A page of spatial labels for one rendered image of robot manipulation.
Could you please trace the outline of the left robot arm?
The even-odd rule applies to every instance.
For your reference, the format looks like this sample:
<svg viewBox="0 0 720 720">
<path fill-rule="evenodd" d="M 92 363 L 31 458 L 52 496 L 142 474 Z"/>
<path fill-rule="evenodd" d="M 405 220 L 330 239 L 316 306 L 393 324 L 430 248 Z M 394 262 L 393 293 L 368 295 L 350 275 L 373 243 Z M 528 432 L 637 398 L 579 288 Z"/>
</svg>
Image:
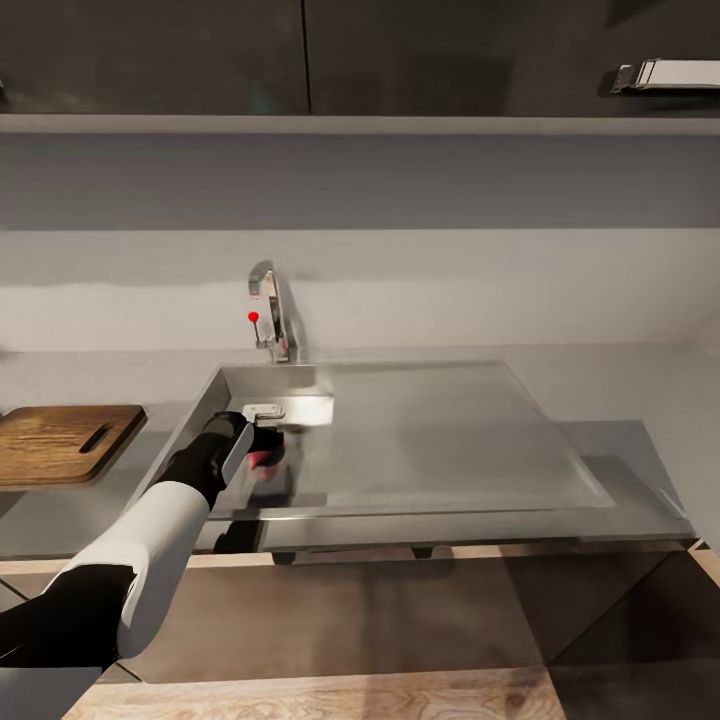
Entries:
<svg viewBox="0 0 720 720">
<path fill-rule="evenodd" d="M 217 411 L 41 595 L 0 613 L 0 720 L 62 720 L 113 663 L 152 643 L 219 491 L 249 453 L 283 445 L 258 421 L 283 417 L 272 403 Z"/>
</svg>

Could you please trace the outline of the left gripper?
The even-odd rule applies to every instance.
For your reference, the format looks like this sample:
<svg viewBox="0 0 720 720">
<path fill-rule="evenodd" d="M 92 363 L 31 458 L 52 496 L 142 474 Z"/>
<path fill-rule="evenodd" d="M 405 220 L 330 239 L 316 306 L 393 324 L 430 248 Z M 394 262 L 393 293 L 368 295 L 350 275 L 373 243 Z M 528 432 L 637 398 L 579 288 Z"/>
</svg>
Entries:
<svg viewBox="0 0 720 720">
<path fill-rule="evenodd" d="M 259 427 L 253 425 L 255 430 L 255 439 L 253 445 L 249 447 L 249 453 L 256 451 L 274 450 L 276 452 L 279 445 L 283 445 L 284 433 L 277 431 L 276 427 Z"/>
</svg>

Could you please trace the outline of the cutting board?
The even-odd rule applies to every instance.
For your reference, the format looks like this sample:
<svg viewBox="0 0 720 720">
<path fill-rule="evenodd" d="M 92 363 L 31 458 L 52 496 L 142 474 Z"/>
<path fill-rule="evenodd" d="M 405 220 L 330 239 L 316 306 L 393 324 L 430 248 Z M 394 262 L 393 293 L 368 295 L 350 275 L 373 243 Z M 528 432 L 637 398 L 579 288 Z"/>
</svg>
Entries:
<svg viewBox="0 0 720 720">
<path fill-rule="evenodd" d="M 0 485 L 87 482 L 144 414 L 140 405 L 15 409 L 0 419 Z"/>
</svg>

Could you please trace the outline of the vidalia onion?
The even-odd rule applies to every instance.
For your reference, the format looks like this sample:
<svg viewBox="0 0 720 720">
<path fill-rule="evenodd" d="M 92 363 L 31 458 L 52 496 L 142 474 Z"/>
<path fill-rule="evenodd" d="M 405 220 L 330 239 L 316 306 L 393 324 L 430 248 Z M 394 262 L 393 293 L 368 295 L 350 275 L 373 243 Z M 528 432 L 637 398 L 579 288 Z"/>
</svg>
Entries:
<svg viewBox="0 0 720 720">
<path fill-rule="evenodd" d="M 274 454 L 274 450 L 256 451 L 254 453 L 249 453 L 248 458 L 250 461 L 250 469 L 254 469 L 254 466 L 257 463 L 269 462 L 272 456 L 274 456 Z"/>
</svg>

